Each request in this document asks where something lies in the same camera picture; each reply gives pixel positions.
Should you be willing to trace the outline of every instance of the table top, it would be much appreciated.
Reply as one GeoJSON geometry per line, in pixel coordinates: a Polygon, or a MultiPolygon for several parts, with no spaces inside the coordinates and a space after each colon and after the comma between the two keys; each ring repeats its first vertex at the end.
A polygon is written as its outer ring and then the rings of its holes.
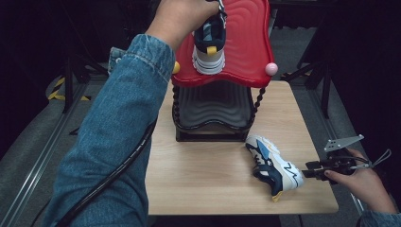
{"type": "MultiPolygon", "coordinates": [[[[305,184],[271,200],[270,187],[253,175],[254,160],[241,142],[176,142],[171,84],[152,137],[146,178],[150,215],[335,213],[328,182],[305,184]]],[[[253,99],[258,89],[253,89],[253,99]]],[[[319,160],[288,83],[271,81],[250,134],[269,138],[300,170],[319,160]]]]}

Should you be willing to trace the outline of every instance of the sneaker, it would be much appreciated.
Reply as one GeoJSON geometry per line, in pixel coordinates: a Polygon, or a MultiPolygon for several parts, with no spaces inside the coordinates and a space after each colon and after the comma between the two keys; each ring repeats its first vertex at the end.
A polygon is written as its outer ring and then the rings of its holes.
{"type": "Polygon", "coordinates": [[[274,202],[278,201],[283,191],[304,184],[300,170],[294,164],[284,161],[278,148],[267,138],[250,135],[245,146],[256,161],[253,169],[254,177],[270,185],[274,202]]]}
{"type": "Polygon", "coordinates": [[[226,18],[222,0],[218,1],[219,13],[194,31],[194,52],[192,62],[197,71],[204,75],[221,72],[225,65],[224,45],[226,40],[226,18]]]}

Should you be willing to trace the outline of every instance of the hand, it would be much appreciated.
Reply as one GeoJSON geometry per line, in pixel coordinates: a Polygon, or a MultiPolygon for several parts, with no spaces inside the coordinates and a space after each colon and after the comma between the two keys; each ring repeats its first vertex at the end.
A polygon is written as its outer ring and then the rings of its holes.
{"type": "Polygon", "coordinates": [[[146,34],[176,50],[183,39],[218,13],[218,2],[206,0],[162,0],[146,34]]]}
{"type": "MultiPolygon", "coordinates": [[[[364,159],[359,151],[354,149],[349,149],[349,151],[355,157],[364,159]]],[[[391,214],[397,213],[383,183],[371,168],[357,169],[354,174],[350,176],[342,175],[331,170],[326,170],[324,175],[346,186],[352,194],[366,202],[370,210],[391,214]]]]}

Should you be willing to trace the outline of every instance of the red tray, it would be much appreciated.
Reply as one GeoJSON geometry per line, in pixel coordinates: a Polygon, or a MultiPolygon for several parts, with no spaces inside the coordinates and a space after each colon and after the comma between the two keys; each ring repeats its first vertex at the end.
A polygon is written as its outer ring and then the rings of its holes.
{"type": "Polygon", "coordinates": [[[273,62],[268,35],[270,7],[266,0],[224,0],[227,39],[225,67],[216,75],[202,75],[192,64],[194,38],[190,34],[177,50],[181,66],[172,83],[181,87],[202,86],[216,80],[229,80],[247,87],[268,86],[271,76],[265,67],[273,62]]]}

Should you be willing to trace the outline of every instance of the jacket sleeve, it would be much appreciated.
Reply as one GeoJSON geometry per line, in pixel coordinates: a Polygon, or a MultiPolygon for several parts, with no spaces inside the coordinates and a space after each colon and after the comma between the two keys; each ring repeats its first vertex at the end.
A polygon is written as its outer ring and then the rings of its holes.
{"type": "Polygon", "coordinates": [[[360,218],[361,227],[395,227],[401,226],[401,214],[387,214],[364,211],[360,218]]]}
{"type": "MultiPolygon", "coordinates": [[[[79,128],[76,144],[61,161],[43,226],[54,226],[126,160],[158,115],[174,66],[174,52],[154,37],[138,35],[129,49],[120,53],[79,128]]],[[[150,143],[128,171],[70,226],[147,226],[149,151],[150,143]]]]}

